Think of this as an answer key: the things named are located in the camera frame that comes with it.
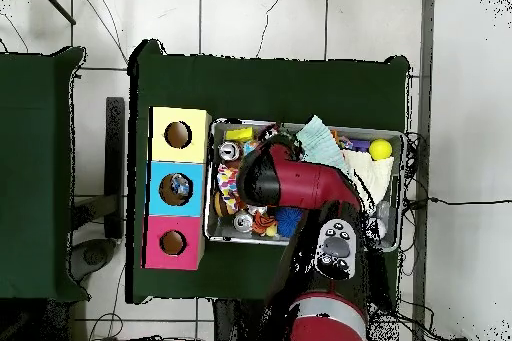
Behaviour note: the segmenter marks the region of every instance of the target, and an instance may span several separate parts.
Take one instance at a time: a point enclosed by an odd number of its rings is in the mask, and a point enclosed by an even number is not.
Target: metal tray
[[[288,237],[261,237],[252,232],[241,233],[233,226],[234,216],[219,217],[213,207],[212,196],[216,191],[216,172],[221,163],[218,152],[218,146],[224,141],[224,132],[231,129],[240,129],[252,126],[256,132],[260,132],[266,126],[275,122],[253,121],[253,120],[228,120],[217,119],[210,126],[210,150],[208,153],[208,173],[207,189],[205,199],[205,224],[204,233],[210,241],[231,241],[235,243],[261,244],[261,245],[281,245],[286,246],[289,242]],[[304,124],[284,123],[283,127],[290,133],[298,132]],[[340,128],[330,126],[329,129],[336,130],[338,136],[345,135],[351,139],[372,141],[383,138],[391,143],[393,147],[392,156],[394,157],[393,168],[391,170],[391,182],[388,186],[384,200],[390,204],[388,219],[388,230],[381,241],[383,251],[392,251],[400,243],[402,232],[402,205],[404,195],[404,173],[406,164],[407,141],[405,135],[397,131],[384,131],[374,129],[359,128]]]

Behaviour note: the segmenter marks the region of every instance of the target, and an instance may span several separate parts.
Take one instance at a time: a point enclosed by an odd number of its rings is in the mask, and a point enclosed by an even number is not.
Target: colorful toy
[[[247,156],[251,151],[258,147],[259,141],[250,140],[244,143],[244,156]]]
[[[238,204],[236,196],[238,195],[236,188],[236,176],[238,169],[228,168],[227,166],[220,164],[217,172],[217,182],[219,189],[222,194],[223,200],[231,210],[236,212],[238,210]]]
[[[207,131],[204,110],[151,107],[141,266],[197,270],[204,252]]]
[[[253,138],[253,132],[252,132],[252,126],[248,128],[242,128],[242,129],[233,129],[231,131],[226,131],[225,134],[225,140],[226,141],[249,141]]]
[[[391,156],[392,152],[393,148],[389,141],[383,139],[372,141],[372,144],[370,145],[370,155],[373,160],[387,159]]]
[[[295,207],[279,207],[276,210],[277,233],[290,238],[302,218],[302,210]]]

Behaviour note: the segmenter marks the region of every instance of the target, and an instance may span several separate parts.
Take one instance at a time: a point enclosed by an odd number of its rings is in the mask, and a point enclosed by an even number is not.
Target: dark green tablecloth
[[[128,162],[136,164],[137,176],[129,176],[128,207],[135,206],[135,224],[127,234],[135,235],[128,276],[136,300],[148,295],[263,298],[283,252],[280,246],[210,242],[198,271],[140,268],[149,106],[204,109],[213,119],[304,123],[316,114],[332,126],[405,128],[409,64],[401,56],[382,63],[173,56],[163,55],[152,40],[134,51],[129,69]],[[387,253],[386,260],[394,292],[397,253]]]
[[[87,298],[67,273],[69,94],[83,53],[0,53],[0,297]]]

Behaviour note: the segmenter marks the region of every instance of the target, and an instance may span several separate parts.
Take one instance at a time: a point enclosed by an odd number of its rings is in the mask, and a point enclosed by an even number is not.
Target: floor tile
[[[75,322],[75,326],[73,327],[74,341],[89,341],[89,338],[91,338],[92,341],[107,337],[111,320],[106,318],[105,321],[102,320],[96,323],[91,337],[91,330],[95,323],[95,321]],[[153,335],[160,335],[162,338],[169,339],[193,339],[194,331],[195,324],[192,322],[123,322],[121,327],[121,323],[118,320],[114,320],[111,335],[115,335],[119,332],[119,334],[116,335],[118,340],[129,340]]]
[[[329,0],[327,57],[384,61],[404,55],[419,72],[421,0]]]
[[[70,0],[58,1],[69,12]],[[70,45],[71,25],[48,0],[0,0],[0,13],[16,27],[30,53],[51,54]],[[10,52],[26,53],[4,16],[0,16],[0,38]]]
[[[213,329],[213,322],[199,322],[197,329],[197,339],[203,341],[213,341]]]
[[[89,0],[117,40],[114,24],[102,0]],[[199,0],[105,0],[116,23],[126,58],[143,39],[162,42],[169,54],[199,50]],[[86,0],[75,0],[75,42],[88,50],[87,65],[126,67],[115,41]]]
[[[127,150],[130,78],[125,72],[80,70],[75,82],[75,194],[103,194],[107,97],[125,99]]]
[[[198,318],[201,320],[213,321],[213,299],[199,299],[198,300]]]
[[[203,0],[202,52],[256,57],[276,0]],[[259,56],[323,59],[325,0],[279,0],[268,15]]]
[[[74,233],[75,244],[92,238],[104,238],[103,225],[90,223]],[[195,320],[195,299],[148,298],[142,304],[126,303],[126,269],[123,270],[125,259],[126,248],[123,240],[112,260],[82,282],[91,299],[74,306],[74,319],[97,319],[112,312],[117,291],[115,313],[123,320]]]

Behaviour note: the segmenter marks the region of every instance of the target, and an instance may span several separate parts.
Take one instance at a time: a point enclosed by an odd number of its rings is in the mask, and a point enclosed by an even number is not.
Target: tennis ball
[[[369,151],[373,160],[382,160],[387,159],[389,156],[391,156],[393,148],[391,147],[391,144],[388,141],[379,139],[372,141],[372,143],[370,144]]]

